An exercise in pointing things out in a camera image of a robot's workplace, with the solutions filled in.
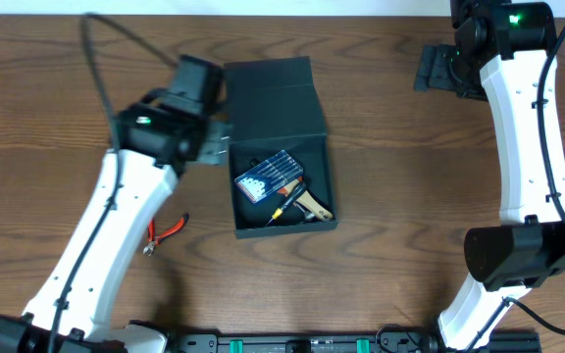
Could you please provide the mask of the small claw hammer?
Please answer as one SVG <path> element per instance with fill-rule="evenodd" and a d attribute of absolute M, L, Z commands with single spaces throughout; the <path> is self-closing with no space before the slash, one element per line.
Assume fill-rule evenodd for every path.
<path fill-rule="evenodd" d="M 257 165 L 260 164 L 260 161 L 256 158 L 252 158 L 249 162 L 251 167 L 256 167 Z M 297 180 L 296 180 L 296 184 L 291 188 L 294 189 L 298 183 L 302 183 L 303 182 L 303 176 L 300 176 Z M 287 197 L 289 195 L 289 191 L 287 190 L 286 187 L 283 187 L 281 189 L 279 189 L 277 191 L 277 194 L 281 194 L 284 197 Z M 315 215 L 309 211 L 308 209 L 306 209 L 302 204 L 300 204 L 298 201 L 295 201 L 293 203 L 293 206 L 297 209 L 299 209 L 303 215 L 304 215 L 304 223 L 308 223 L 308 222 L 312 222 L 315 219 Z"/>

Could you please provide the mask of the black yellow screwdriver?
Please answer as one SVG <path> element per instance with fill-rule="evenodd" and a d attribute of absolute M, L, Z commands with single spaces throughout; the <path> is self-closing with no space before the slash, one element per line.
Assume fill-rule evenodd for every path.
<path fill-rule="evenodd" d="M 275 221 L 279 216 L 281 216 L 305 191 L 307 190 L 307 184 L 305 181 L 300 181 L 297 183 L 291 192 L 286 196 L 284 202 L 276 209 L 271 219 L 267 222 L 267 226 Z"/>

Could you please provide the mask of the orange scraper wooden handle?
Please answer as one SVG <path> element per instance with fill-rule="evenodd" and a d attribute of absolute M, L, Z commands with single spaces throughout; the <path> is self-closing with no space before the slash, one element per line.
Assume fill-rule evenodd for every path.
<path fill-rule="evenodd" d="M 292 182 L 290 182 L 289 184 L 287 184 L 286 187 L 287 190 L 289 191 L 289 193 L 291 192 L 291 188 L 296 184 L 296 179 L 293 180 Z M 311 211 L 314 215 L 315 215 L 315 219 L 314 220 L 319 220 L 322 222 L 326 222 L 326 221 L 331 221 L 334 218 L 334 215 L 331 211 L 329 211 L 325 206 L 323 206 L 321 203 L 319 203 L 310 193 L 310 191 L 308 190 L 308 184 L 307 184 L 307 190 L 296 200 L 298 201 L 300 204 L 302 204 L 306 209 L 308 209 L 309 211 Z"/>

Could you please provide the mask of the blue precision screwdriver set case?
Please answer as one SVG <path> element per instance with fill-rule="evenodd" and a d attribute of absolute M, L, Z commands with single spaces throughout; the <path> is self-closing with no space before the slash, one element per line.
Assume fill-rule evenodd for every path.
<path fill-rule="evenodd" d="M 253 204 L 303 175 L 303 167 L 285 150 L 259 163 L 234 179 L 235 185 Z"/>

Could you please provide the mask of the red handled pliers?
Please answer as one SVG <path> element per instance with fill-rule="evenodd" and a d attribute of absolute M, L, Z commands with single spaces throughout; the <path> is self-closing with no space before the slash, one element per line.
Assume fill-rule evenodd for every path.
<path fill-rule="evenodd" d="M 147 243 L 143 248 L 143 254 L 146 256 L 151 256 L 154 253 L 156 247 L 159 246 L 163 241 L 167 240 L 171 236 L 183 230 L 188 220 L 189 220 L 189 214 L 184 213 L 181 216 L 180 220 L 172 227 L 162 232 L 158 232 L 156 230 L 155 220 L 152 219 L 147 226 L 147 237 L 146 237 Z"/>

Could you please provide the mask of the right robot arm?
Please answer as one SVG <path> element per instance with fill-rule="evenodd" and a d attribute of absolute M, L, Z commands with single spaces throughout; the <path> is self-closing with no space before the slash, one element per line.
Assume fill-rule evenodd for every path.
<path fill-rule="evenodd" d="M 466 233 L 468 274 L 425 352 L 535 352 L 536 339 L 497 325 L 565 272 L 565 155 L 556 56 L 565 39 L 543 2 L 453 0 L 454 41 L 424 48 L 414 87 L 491 108 L 501 174 L 500 223 Z"/>

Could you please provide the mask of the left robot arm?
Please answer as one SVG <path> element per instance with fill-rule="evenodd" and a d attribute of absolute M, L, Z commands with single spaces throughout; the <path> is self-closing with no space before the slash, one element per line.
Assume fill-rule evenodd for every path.
<path fill-rule="evenodd" d="M 168 334 L 113 307 L 143 233 L 190 163 L 217 164 L 223 69 L 182 55 L 171 84 L 121 111 L 89 203 L 50 278 L 18 317 L 0 315 L 0 352 L 164 352 Z"/>

